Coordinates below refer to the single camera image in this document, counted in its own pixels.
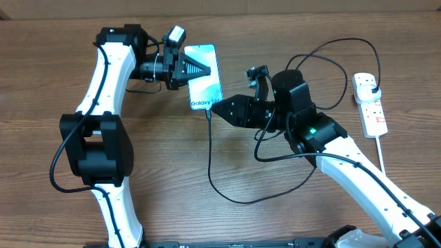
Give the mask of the blue Galaxy smartphone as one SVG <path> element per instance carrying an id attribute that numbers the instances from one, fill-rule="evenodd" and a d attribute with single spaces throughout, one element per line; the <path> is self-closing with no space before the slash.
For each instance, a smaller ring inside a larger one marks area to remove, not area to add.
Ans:
<path id="1" fill-rule="evenodd" d="M 184 53 L 210 68 L 210 74 L 188 81 L 189 105 L 192 110 L 207 110 L 223 100 L 223 90 L 214 44 L 189 45 Z"/>

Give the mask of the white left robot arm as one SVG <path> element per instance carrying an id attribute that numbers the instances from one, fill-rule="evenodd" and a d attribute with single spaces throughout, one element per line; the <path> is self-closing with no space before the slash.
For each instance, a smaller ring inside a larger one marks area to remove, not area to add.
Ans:
<path id="1" fill-rule="evenodd" d="M 130 192 L 134 149 L 121 120 L 127 83 L 131 79 L 164 82 L 169 90 L 187 85 L 191 79 L 208 76 L 208 65 L 180 51 L 186 31 L 180 26 L 165 33 L 161 41 L 139 24 L 102 28 L 94 46 L 97 61 L 94 74 L 76 112 L 62 115 L 59 129 L 63 142 L 50 166 L 50 182 L 57 185 L 55 165 L 66 152 L 72 173 L 84 186 L 75 192 L 94 194 L 108 233 L 106 247 L 146 247 Z"/>

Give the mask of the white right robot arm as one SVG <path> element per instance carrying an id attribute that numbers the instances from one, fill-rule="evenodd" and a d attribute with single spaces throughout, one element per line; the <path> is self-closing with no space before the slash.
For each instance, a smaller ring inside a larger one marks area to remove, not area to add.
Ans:
<path id="1" fill-rule="evenodd" d="M 404 193 L 358 148 L 347 131 L 318 112 L 300 70 L 271 78 L 274 100 L 237 94 L 212 106 L 235 127 L 283 131 L 292 154 L 334 179 L 371 217 L 388 247 L 439 247 L 440 217 Z"/>

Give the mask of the white charger plug adapter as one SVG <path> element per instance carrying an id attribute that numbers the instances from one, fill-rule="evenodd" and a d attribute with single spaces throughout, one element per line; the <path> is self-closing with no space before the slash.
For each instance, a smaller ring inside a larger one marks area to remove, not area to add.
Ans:
<path id="1" fill-rule="evenodd" d="M 354 98 L 356 103 L 367 104 L 380 100 L 382 96 L 381 90 L 378 89 L 376 92 L 373 92 L 374 89 L 375 88 L 371 85 L 356 85 L 356 88 L 354 89 Z"/>

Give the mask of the white power strip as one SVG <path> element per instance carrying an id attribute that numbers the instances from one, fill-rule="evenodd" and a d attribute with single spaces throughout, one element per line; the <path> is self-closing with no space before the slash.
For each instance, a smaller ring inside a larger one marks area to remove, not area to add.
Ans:
<path id="1" fill-rule="evenodd" d="M 352 77 L 353 95 L 356 85 L 371 85 L 376 88 L 374 75 L 359 72 Z M 362 130 L 366 138 L 378 138 L 388 132 L 387 124 L 380 100 L 367 104 L 358 104 L 358 112 L 361 120 Z"/>

